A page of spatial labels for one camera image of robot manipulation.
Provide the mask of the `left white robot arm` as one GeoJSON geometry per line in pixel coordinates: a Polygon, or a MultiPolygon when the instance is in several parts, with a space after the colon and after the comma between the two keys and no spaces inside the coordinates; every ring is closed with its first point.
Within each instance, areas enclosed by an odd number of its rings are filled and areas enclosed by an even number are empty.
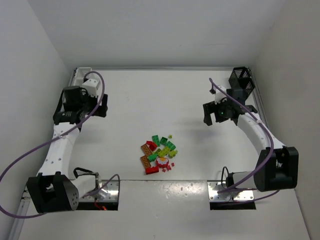
{"type": "Polygon", "coordinates": [[[88,83],[65,87],[53,114],[53,142],[43,165],[26,183],[39,214],[74,211],[80,198],[100,187],[98,173],[83,170],[69,178],[69,164],[82,121],[87,116],[106,117],[107,94],[103,87],[88,83]]]}

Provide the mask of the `green sloped lego brick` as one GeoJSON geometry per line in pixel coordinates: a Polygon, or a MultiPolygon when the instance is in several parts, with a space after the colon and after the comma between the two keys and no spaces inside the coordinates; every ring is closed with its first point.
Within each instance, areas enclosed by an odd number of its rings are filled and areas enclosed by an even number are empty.
{"type": "Polygon", "coordinates": [[[176,149],[176,146],[171,141],[166,143],[166,147],[168,147],[171,151],[176,149]]]}

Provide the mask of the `green curved lego piece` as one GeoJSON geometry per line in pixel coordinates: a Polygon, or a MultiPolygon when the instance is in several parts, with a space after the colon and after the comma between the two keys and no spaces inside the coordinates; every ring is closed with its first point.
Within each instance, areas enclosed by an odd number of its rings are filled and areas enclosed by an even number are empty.
{"type": "Polygon", "coordinates": [[[149,155],[147,158],[149,162],[153,162],[157,159],[158,155],[156,153],[149,155]]]}

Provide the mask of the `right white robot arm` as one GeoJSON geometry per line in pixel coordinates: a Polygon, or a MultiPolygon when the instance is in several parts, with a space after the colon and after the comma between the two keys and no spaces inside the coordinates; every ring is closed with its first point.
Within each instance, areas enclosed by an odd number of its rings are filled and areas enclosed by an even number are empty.
{"type": "Polygon", "coordinates": [[[222,86],[210,90],[214,101],[203,104],[204,123],[231,120],[241,129],[258,153],[256,166],[251,171],[232,172],[225,180],[223,193],[238,189],[260,192],[294,189],[298,184],[299,152],[278,140],[262,122],[253,105],[246,104],[245,91],[222,86]]]}

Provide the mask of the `red roof lego piece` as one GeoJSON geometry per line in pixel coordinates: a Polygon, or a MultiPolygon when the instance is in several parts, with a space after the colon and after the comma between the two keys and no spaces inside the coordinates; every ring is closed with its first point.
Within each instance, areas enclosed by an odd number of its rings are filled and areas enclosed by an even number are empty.
{"type": "Polygon", "coordinates": [[[158,147],[158,145],[153,141],[147,141],[146,144],[148,145],[151,151],[155,151],[158,147]]]}

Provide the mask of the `red round flower lego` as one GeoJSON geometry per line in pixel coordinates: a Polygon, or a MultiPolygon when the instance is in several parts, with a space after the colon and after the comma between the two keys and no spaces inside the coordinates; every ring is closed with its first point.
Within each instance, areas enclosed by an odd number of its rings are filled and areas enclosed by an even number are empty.
{"type": "Polygon", "coordinates": [[[169,164],[170,164],[170,161],[168,158],[166,157],[158,157],[156,160],[155,160],[155,164],[156,166],[158,166],[159,168],[166,168],[169,164]]]}

